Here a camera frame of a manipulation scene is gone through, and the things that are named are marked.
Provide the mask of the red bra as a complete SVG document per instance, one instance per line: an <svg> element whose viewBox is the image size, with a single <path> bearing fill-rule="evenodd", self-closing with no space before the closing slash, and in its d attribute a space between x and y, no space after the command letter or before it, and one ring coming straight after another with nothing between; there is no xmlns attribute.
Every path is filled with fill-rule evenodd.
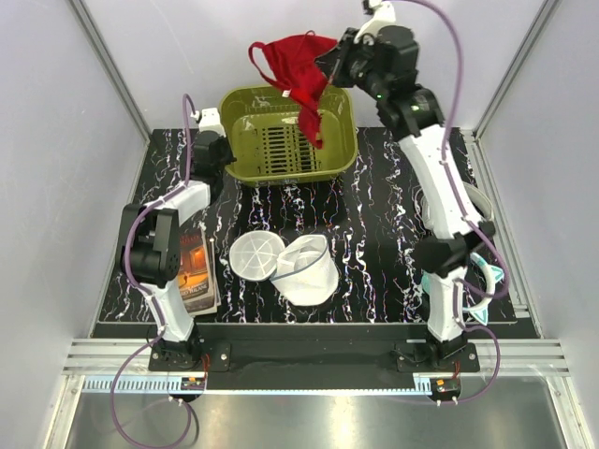
<svg viewBox="0 0 599 449"><path fill-rule="evenodd" d="M271 43L257 41L248 48L249 60L261 78L300 106L299 130L317 149L323 146L319 102L328 81L314 60L336 45L336 39L310 30Z"/></svg>

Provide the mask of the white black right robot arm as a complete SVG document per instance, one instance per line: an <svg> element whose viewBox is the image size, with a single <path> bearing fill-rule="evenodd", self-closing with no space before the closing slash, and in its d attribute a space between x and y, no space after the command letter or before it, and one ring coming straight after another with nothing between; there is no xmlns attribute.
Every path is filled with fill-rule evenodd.
<svg viewBox="0 0 599 449"><path fill-rule="evenodd" d="M408 28L386 25L375 33L348 28L315 63L332 85L357 87L374 100L380 122L416 173L431 232L413 252L416 265L429 277L428 331L436 339L425 347L425 359L442 371L459 358L454 344L463 332L458 297L470 255L493 237L495 226L470 201L446 147L441 107L434 93L416 80L418 52Z"/></svg>

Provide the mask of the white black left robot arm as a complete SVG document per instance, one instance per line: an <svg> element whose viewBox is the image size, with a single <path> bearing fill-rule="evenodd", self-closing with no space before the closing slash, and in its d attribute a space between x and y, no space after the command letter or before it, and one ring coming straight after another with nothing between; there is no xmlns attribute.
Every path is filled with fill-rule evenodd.
<svg viewBox="0 0 599 449"><path fill-rule="evenodd" d="M158 338L172 342L169 359L183 370L201 361L202 348L189 340L194 322L176 285L181 265L180 227L218 199L225 167L235 161L225 135L200 131L191 151L190 179L146 204L123 208L115 265L143 296Z"/></svg>

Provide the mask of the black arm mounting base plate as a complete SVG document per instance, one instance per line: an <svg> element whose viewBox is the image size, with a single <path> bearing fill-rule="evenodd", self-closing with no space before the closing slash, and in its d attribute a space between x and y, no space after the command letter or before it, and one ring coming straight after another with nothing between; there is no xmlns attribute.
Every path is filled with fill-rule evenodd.
<svg viewBox="0 0 599 449"><path fill-rule="evenodd" d="M460 376L480 371L468 343L447 358L429 342L390 340L160 340L149 369L181 371L183 392L320 394L348 391L391 395L439 395L460 391ZM205 372L208 379L200 381Z"/></svg>

